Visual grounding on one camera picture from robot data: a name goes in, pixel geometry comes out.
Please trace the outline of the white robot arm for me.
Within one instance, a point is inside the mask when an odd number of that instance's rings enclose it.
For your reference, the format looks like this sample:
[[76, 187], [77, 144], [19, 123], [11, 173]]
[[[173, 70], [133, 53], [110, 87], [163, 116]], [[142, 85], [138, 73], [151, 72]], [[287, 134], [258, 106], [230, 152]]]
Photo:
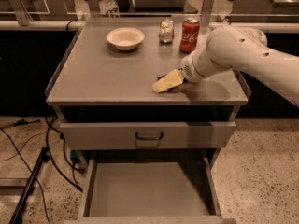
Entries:
[[183, 58], [175, 69], [152, 86], [165, 92], [189, 81], [199, 82], [227, 69], [246, 73], [295, 106], [299, 106], [299, 57], [266, 46], [258, 29], [234, 26], [211, 31], [206, 43]]

